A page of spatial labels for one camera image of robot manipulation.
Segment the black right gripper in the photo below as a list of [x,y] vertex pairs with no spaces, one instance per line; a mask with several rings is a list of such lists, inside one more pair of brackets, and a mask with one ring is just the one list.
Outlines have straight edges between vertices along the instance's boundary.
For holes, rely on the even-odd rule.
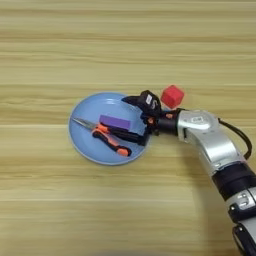
[[[127,96],[124,97],[122,101],[137,107],[143,104],[140,96]],[[149,133],[155,135],[159,135],[160,133],[168,133],[177,136],[179,113],[180,109],[170,111],[163,110],[156,117],[142,113],[141,119],[147,127],[142,135],[117,127],[110,127],[109,131],[112,135],[122,140],[145,146],[149,138]]]

